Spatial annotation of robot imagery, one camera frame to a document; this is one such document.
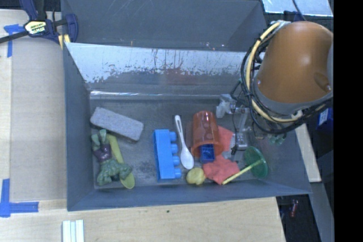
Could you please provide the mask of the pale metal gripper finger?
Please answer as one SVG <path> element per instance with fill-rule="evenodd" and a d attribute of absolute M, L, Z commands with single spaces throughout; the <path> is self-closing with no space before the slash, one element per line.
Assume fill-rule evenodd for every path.
<path fill-rule="evenodd" d="M 222 156 L 231 161 L 241 161 L 248 144 L 243 133 L 232 134 L 227 138 L 226 146 Z"/>
<path fill-rule="evenodd" d="M 222 94 L 216 106 L 216 117 L 223 118 L 226 114 L 232 114 L 236 109 L 236 100 L 229 94 Z"/>

